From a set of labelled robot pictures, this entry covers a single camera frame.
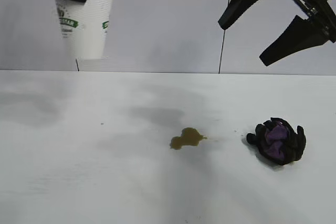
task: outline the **purple cloth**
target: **purple cloth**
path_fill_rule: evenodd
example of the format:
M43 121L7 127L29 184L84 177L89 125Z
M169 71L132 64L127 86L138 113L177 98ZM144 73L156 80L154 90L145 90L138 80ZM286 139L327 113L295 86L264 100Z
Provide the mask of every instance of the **purple cloth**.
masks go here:
M277 122L277 126L273 130L266 130L265 143L261 143L264 152L270 157L283 160L285 158L284 153L280 150L283 146L283 140L286 140L289 134L289 130L280 122Z
M289 134L288 129L285 126L283 126L282 123L277 122L277 126L275 126L272 131L267 129L265 133L265 139L268 144L272 144L274 141L277 140L286 140L288 134Z

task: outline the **white wall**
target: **white wall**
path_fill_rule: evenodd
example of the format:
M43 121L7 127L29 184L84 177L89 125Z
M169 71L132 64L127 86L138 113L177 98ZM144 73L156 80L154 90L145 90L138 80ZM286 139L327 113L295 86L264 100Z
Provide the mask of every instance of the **white wall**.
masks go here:
M330 0L336 10L336 0ZM222 73L336 74L336 45L328 42L265 67L260 54L288 27L295 15L305 14L292 0L260 0L227 30Z
M114 0L108 60L81 70L218 72L227 0ZM0 0L0 68L75 70L63 50L53 0Z

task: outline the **black glove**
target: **black glove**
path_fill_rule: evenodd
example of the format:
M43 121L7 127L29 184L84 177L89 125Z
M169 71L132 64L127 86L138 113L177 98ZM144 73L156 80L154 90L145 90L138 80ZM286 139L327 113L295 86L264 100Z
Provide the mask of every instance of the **black glove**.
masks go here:
M271 118L263 125L258 124L256 135L249 133L246 140L256 145L260 154L278 165L286 165L298 161L306 146L306 136L301 126L297 127L298 134L288 122L281 118Z

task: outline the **white table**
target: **white table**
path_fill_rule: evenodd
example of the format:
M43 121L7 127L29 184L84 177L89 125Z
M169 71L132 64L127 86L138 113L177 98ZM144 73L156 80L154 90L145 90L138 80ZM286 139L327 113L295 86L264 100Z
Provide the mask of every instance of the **white table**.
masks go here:
M336 77L0 72L0 223L334 223ZM302 125L301 161L242 143ZM185 127L209 137L170 149Z

